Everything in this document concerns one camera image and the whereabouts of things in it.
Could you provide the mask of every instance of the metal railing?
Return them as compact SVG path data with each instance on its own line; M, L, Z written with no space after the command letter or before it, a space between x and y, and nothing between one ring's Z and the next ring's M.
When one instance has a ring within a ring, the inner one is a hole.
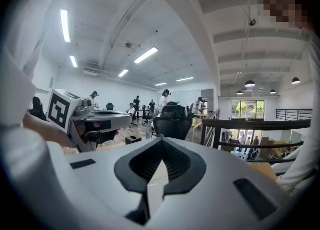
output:
M312 117L312 109L276 109L275 118L280 120L308 120Z
M291 130L310 127L311 120L296 120L296 121L231 121L231 120L218 120L218 119L203 119L202 120L202 136L205 135L204 142L201 145L209 146L218 149L219 145L238 147L238 148L286 148L293 146L301 146L303 142L279 144L279 145L243 145L228 142L220 142L221 129L250 129L250 130ZM207 132L207 128L213 129L212 132ZM295 159L271 159L271 160L247 160L247 162L269 162L269 163L282 163L290 162Z
M217 109L216 111L212 112L209 116L207 116L205 119L202 120L218 120L220 116L220 109ZM209 146L212 142L212 138L215 134L215 128L214 127L206 127L202 125L202 133L201 133L201 141L200 144Z

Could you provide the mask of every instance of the air conditioner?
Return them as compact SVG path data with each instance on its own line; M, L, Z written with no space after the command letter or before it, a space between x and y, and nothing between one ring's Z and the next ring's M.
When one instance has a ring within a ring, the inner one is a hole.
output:
M83 68L83 74L95 76L95 77L99 75L98 70L94 70L92 68L86 68L86 67Z

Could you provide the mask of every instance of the security camera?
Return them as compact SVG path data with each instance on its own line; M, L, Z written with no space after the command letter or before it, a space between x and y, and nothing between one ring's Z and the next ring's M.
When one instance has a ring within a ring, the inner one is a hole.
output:
M249 20L249 26L254 26L256 25L256 20L255 19L252 19L252 20Z

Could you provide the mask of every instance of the window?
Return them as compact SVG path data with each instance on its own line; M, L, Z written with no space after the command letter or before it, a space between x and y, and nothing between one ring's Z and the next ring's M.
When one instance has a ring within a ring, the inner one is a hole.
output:
M232 119L264 119L265 102L262 101L232 101Z

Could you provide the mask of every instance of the white ceiling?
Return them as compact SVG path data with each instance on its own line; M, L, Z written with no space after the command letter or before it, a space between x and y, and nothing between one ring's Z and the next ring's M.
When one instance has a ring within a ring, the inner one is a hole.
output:
M302 59L308 33L276 23L258 0L198 2L213 36L222 87L243 87L248 79L259 86L277 86L292 61ZM68 11L70 43L63 39L60 9ZM74 55L80 68L96 69L101 77L115 80L128 69L122 79L146 87L179 85L177 79L190 76L195 78L191 81L212 80L194 38L163 0L53 0L50 10L44 51L70 69L69 55ZM249 15L257 22L252 27ZM126 42L132 47L126 48ZM135 64L152 46L159 51Z

